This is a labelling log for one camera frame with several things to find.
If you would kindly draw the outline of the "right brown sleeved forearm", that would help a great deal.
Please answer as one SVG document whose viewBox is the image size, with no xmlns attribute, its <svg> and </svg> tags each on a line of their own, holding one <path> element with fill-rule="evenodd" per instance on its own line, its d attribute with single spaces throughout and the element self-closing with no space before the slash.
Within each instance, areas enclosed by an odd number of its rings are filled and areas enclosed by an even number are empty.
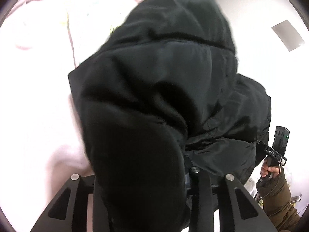
<svg viewBox="0 0 309 232">
<path fill-rule="evenodd" d="M 291 203 L 291 192 L 283 168 L 276 178 L 262 185 L 258 181 L 256 188 L 263 200 L 263 210 L 277 231 L 292 231 L 301 217 Z"/>
</svg>

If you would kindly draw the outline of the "person's right hand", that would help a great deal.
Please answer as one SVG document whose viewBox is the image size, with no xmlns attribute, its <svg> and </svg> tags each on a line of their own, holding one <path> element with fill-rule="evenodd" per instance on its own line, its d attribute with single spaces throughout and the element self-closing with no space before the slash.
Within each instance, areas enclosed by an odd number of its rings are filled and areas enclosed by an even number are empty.
<svg viewBox="0 0 309 232">
<path fill-rule="evenodd" d="M 261 177 L 266 177 L 272 174 L 272 177 L 276 178 L 280 174 L 281 168 L 279 166 L 268 166 L 267 162 L 268 162 L 268 159 L 265 158 L 262 164 L 261 170 L 260 170 Z"/>
</svg>

